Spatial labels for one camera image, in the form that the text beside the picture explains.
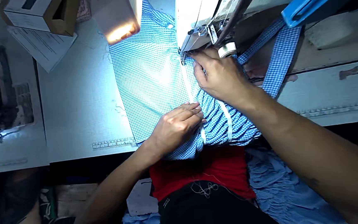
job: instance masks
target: right hand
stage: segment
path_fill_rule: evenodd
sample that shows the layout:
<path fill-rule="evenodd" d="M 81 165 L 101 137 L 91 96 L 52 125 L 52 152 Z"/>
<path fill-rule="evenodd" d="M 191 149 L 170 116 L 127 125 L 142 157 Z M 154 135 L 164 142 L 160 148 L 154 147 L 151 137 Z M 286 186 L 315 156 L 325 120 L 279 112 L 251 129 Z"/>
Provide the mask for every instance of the right hand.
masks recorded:
<path fill-rule="evenodd" d="M 214 48 L 189 56 L 195 60 L 194 75 L 199 86 L 216 99 L 233 106 L 237 100 L 244 97 L 244 89 L 253 87 L 234 59 L 219 58 L 218 51 Z"/>

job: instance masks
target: white elastic band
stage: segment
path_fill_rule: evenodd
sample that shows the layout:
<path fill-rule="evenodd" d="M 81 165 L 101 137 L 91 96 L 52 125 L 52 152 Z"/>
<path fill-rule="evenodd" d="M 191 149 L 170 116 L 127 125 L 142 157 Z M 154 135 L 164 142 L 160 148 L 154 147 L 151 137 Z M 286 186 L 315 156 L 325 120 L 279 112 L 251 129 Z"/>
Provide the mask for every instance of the white elastic band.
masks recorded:
<path fill-rule="evenodd" d="M 226 119 L 227 119 L 227 142 L 231 142 L 231 135 L 233 133 L 233 126 L 231 125 L 231 116 L 229 114 L 229 111 L 227 110 L 225 104 L 218 100 L 218 103 L 220 105 L 220 107 L 222 108 L 223 110 L 223 114 L 225 115 Z"/>
<path fill-rule="evenodd" d="M 194 98 L 193 98 L 193 95 L 191 94 L 191 85 L 190 85 L 189 80 L 187 79 L 186 68 L 183 65 L 180 65 L 180 68 L 182 70 L 182 77 L 183 77 L 183 81 L 185 83 L 187 94 L 189 96 L 189 101 L 190 101 L 190 103 L 194 103 Z M 203 125 L 200 126 L 200 132 L 201 132 L 202 141 L 203 141 L 204 145 L 206 145 L 206 136 L 205 136 L 205 130 L 204 130 Z"/>

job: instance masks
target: ruler markings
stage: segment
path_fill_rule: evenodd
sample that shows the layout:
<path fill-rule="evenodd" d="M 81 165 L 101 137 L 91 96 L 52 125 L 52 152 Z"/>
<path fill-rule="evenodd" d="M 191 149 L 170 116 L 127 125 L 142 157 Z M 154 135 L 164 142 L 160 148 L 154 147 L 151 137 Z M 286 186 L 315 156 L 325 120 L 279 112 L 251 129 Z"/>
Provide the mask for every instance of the ruler markings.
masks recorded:
<path fill-rule="evenodd" d="M 310 117 L 338 114 L 338 113 L 344 113 L 344 112 L 356 111 L 356 110 L 358 110 L 358 104 L 352 104 L 349 106 L 334 106 L 330 108 L 321 108 L 321 109 L 307 110 L 307 111 L 297 111 L 297 113 L 307 118 L 310 118 Z"/>
<path fill-rule="evenodd" d="M 97 151 L 97 150 L 112 149 L 112 148 L 118 148 L 124 146 L 137 146 L 137 144 L 133 137 L 117 138 L 113 140 L 93 142 L 92 150 Z"/>

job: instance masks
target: blue checkered fabric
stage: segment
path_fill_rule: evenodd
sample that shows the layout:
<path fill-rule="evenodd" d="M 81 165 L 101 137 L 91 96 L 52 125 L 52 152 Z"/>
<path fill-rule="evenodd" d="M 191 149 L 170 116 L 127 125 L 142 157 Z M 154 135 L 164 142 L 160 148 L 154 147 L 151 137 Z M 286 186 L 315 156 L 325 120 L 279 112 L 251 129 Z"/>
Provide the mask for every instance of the blue checkered fabric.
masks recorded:
<path fill-rule="evenodd" d="M 189 101 L 174 25 L 172 17 L 154 10 L 144 0 L 140 32 L 109 47 L 118 89 L 132 133 L 139 145 L 151 135 L 162 115 Z M 282 19 L 278 19 L 237 58 L 240 64 L 244 64 L 276 34 L 271 63 L 262 86 L 272 97 L 277 95 L 291 64 L 300 28 L 289 29 Z M 198 86 L 193 75 L 193 60 L 186 58 L 185 61 L 185 75 L 191 85 L 191 95 L 195 101 L 200 102 L 207 120 L 204 124 L 207 145 L 247 145 L 261 135 L 243 114 L 225 104 L 233 130 L 231 142 L 228 142 L 229 126 L 218 100 Z M 201 132 L 198 131 L 166 159 L 192 159 L 202 150 L 203 145 Z"/>

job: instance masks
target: sewing machine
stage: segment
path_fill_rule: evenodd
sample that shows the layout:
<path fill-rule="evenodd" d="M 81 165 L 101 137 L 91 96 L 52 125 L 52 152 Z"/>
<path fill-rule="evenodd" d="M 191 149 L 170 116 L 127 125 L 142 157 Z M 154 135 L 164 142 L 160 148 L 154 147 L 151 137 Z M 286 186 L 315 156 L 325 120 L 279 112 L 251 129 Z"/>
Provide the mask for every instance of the sewing machine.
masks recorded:
<path fill-rule="evenodd" d="M 240 21 L 291 0 L 176 1 L 177 43 L 182 64 L 186 53 L 203 46 L 218 48 L 221 58 L 237 52 L 234 29 Z"/>

